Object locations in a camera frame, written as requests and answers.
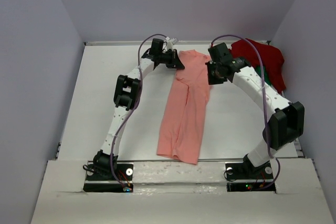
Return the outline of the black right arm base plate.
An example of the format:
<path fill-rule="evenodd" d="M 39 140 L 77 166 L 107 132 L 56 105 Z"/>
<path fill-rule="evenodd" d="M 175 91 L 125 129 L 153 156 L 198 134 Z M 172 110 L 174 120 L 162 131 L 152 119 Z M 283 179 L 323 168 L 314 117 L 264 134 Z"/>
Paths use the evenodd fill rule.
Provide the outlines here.
<path fill-rule="evenodd" d="M 227 191 L 248 192 L 248 191 L 272 191 L 276 192 L 273 182 L 274 176 L 270 162 L 264 164 L 259 170 L 246 172 L 243 170 L 243 163 L 225 164 L 223 176 L 227 181 Z"/>

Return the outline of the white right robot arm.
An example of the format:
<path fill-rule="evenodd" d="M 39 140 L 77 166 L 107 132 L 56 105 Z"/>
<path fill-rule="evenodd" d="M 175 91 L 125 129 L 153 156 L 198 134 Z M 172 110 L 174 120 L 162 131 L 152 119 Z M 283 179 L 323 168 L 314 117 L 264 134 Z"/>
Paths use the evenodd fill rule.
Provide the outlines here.
<path fill-rule="evenodd" d="M 265 127 L 262 140 L 241 163 L 225 172 L 228 181 L 254 179 L 265 173 L 269 161 L 286 145 L 303 134 L 304 106 L 278 94 L 242 57 L 234 58 L 225 43 L 210 46 L 206 63 L 210 85 L 231 82 L 244 91 L 262 110 Z"/>

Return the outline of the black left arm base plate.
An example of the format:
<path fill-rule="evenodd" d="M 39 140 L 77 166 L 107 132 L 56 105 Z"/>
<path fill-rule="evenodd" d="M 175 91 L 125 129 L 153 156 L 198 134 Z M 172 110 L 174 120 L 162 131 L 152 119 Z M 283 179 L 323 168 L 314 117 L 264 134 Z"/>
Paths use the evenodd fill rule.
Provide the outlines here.
<path fill-rule="evenodd" d="M 93 163 L 84 164 L 86 172 L 83 190 L 87 193 L 132 193 L 133 192 L 133 163 L 119 163 L 114 172 L 117 179 L 111 173 L 100 172 L 93 167 Z"/>

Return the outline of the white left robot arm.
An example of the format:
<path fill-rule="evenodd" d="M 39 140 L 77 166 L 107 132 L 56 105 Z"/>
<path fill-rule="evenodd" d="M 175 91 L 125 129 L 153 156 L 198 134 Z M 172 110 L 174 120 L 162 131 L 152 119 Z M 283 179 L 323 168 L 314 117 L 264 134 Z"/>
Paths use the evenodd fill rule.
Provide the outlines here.
<path fill-rule="evenodd" d="M 142 47 L 138 48 L 138 65 L 128 74 L 121 74 L 117 78 L 112 122 L 100 150 L 93 158 L 93 170 L 104 179 L 111 179 L 116 174 L 123 131 L 129 117 L 139 106 L 144 78 L 160 64 L 169 69 L 185 69 L 174 48 L 177 38 L 150 38 L 152 42 L 149 49 L 142 54 Z"/>

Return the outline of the pink t shirt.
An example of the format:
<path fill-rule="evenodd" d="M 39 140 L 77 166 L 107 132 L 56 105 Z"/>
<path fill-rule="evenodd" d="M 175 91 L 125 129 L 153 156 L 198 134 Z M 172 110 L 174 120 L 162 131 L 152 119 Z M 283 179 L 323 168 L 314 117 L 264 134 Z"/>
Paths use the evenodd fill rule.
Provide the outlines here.
<path fill-rule="evenodd" d="M 206 66 L 210 56 L 196 50 L 180 51 L 178 56 L 185 69 L 178 70 L 172 82 L 156 154 L 196 165 L 211 90 Z"/>

